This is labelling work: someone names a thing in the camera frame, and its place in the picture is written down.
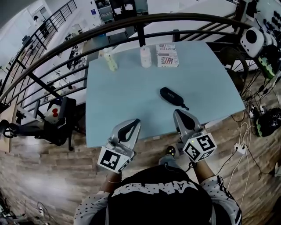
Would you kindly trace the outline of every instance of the polka dot sleeve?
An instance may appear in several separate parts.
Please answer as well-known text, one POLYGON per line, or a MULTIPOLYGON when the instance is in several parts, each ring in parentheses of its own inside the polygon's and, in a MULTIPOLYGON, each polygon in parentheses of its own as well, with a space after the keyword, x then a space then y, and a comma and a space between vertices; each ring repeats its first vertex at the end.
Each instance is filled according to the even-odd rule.
POLYGON ((241 209, 239 208, 238 204, 229 193, 229 191, 224 187, 223 179, 221 178, 221 176, 210 177, 204 180, 200 185, 209 194, 214 205, 212 217, 210 220, 211 224, 218 224, 220 216, 222 217, 225 215, 228 215, 229 217, 225 219, 228 220, 229 223, 225 224, 241 224, 241 209))
POLYGON ((107 207, 108 195, 110 193, 100 191, 97 194, 87 196, 76 208, 74 214, 74 225, 89 225, 94 215, 101 209, 107 207))

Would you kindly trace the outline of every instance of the blue sign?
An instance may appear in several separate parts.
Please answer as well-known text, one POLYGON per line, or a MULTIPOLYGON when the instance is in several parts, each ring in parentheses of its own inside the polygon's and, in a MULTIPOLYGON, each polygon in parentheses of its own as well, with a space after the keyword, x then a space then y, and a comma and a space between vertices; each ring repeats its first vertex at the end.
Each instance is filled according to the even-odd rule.
POLYGON ((92 9, 92 10, 91 10, 91 13, 92 13, 92 15, 97 14, 95 9, 92 9))

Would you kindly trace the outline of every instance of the jeans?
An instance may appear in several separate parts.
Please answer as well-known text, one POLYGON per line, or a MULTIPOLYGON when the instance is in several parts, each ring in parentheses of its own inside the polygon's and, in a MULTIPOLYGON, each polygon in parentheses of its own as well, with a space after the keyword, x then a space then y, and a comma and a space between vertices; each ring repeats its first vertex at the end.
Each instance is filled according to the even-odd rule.
POLYGON ((169 167, 174 167, 174 168, 181 169, 177 165, 175 158, 172 155, 170 155, 170 154, 165 155, 164 157, 162 157, 159 160, 159 165, 165 165, 165 164, 168 165, 169 167))

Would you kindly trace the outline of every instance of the white bottle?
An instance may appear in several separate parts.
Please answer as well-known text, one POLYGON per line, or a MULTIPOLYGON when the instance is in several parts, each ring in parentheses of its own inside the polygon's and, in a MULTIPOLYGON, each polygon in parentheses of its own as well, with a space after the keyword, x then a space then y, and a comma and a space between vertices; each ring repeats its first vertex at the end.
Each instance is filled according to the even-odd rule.
POLYGON ((112 57, 112 54, 107 48, 104 49, 104 58, 111 71, 116 71, 118 69, 117 63, 115 62, 114 58, 112 57))
POLYGON ((148 68, 152 65, 150 48, 148 46, 144 45, 140 48, 140 61, 142 67, 148 68))

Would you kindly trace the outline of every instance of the white marker cube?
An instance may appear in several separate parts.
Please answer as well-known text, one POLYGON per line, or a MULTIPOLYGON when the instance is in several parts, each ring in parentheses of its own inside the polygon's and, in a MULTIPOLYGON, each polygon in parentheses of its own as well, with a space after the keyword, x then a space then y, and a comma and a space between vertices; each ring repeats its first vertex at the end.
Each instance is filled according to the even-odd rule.
POLYGON ((216 148, 217 145, 213 136, 211 133, 207 133, 189 139, 183 148, 183 152, 189 156, 192 162, 196 163, 209 157, 216 148))
POLYGON ((110 171, 120 174, 130 161, 130 157, 106 147, 102 147, 97 164, 110 171))

